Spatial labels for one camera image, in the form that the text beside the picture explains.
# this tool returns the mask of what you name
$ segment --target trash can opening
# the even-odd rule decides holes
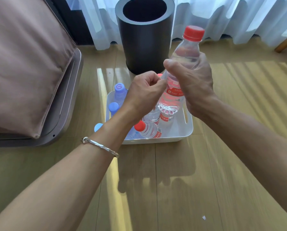
[[[130,0],[123,7],[123,14],[135,22],[150,22],[162,17],[166,10],[163,0]]]

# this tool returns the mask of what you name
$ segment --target forearm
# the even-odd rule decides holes
[[[287,211],[287,140],[213,97],[200,118]]]
[[[90,139],[117,151],[133,124],[121,110]],[[81,144],[3,210],[0,230],[76,230],[112,159]]]

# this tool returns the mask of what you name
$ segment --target wooden floor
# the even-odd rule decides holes
[[[274,53],[259,38],[238,46],[206,41],[200,49],[218,96],[287,138],[287,49]],[[67,133],[47,147],[0,149],[0,211],[104,122],[107,93],[134,77],[121,46],[80,50],[84,68]],[[287,231],[284,210],[211,129],[193,120],[193,134],[180,142],[122,146],[78,230]]]

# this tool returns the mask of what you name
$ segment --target bangle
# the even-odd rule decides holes
[[[119,157],[119,154],[118,154],[117,152],[115,152],[115,151],[109,149],[108,147],[105,147],[105,146],[102,145],[102,144],[99,144],[99,143],[97,143],[97,142],[95,142],[95,141],[89,139],[88,137],[84,137],[84,138],[83,138],[83,144],[85,144],[85,143],[90,143],[90,144],[92,144],[92,145],[98,146],[98,147],[100,147],[100,148],[102,148],[102,149],[108,151],[109,153],[113,154],[115,157],[117,157],[117,158]]]

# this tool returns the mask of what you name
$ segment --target black trash can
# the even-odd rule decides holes
[[[115,7],[126,66],[133,74],[161,73],[168,58],[173,0],[119,0]]]

